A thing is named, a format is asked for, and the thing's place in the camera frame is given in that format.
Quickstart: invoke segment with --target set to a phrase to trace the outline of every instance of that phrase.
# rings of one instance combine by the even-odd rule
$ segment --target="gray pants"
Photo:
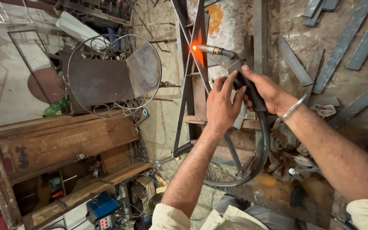
[[[295,218],[288,217],[280,212],[273,211],[272,209],[260,205],[250,206],[249,202],[229,195],[222,196],[215,210],[223,216],[229,205],[234,206],[259,220],[270,230],[296,229]]]

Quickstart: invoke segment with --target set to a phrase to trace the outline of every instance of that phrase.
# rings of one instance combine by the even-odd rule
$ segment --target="green plastic bottle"
[[[63,107],[67,106],[69,104],[69,100],[66,99],[66,97],[62,97],[59,101],[54,102],[45,109],[43,112],[43,118],[53,116],[55,115],[59,110],[61,110]]]

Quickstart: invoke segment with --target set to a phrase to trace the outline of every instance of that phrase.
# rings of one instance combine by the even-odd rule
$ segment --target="blue welding machine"
[[[106,191],[86,203],[89,215],[87,219],[95,226],[95,230],[112,229],[115,225],[115,213],[120,205]]]

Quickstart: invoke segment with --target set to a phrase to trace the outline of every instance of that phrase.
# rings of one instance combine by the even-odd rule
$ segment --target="welding gun handle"
[[[245,94],[248,96],[248,99],[252,102],[252,109],[254,112],[266,112],[266,104],[261,95],[259,95],[258,90],[256,89],[255,84],[246,78],[244,73],[242,72],[243,61],[241,59],[234,62],[231,67],[228,69],[228,73],[232,73],[233,71],[238,71],[238,76],[235,78],[234,87],[236,90],[240,89],[243,86],[247,86],[247,90]]]

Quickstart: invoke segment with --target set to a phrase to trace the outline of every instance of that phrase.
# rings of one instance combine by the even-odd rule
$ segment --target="wooden cabinet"
[[[0,126],[0,206],[8,227],[22,222],[26,229],[42,227],[109,186],[93,182],[93,187],[89,185],[87,189],[61,198],[66,210],[57,203],[50,203],[25,218],[19,212],[13,185],[102,152],[110,159],[110,149],[119,146],[125,149],[121,146],[138,138],[138,130],[130,118],[61,115]],[[125,166],[125,169],[108,172],[106,179],[117,183],[150,167],[144,163],[130,165],[130,161]]]

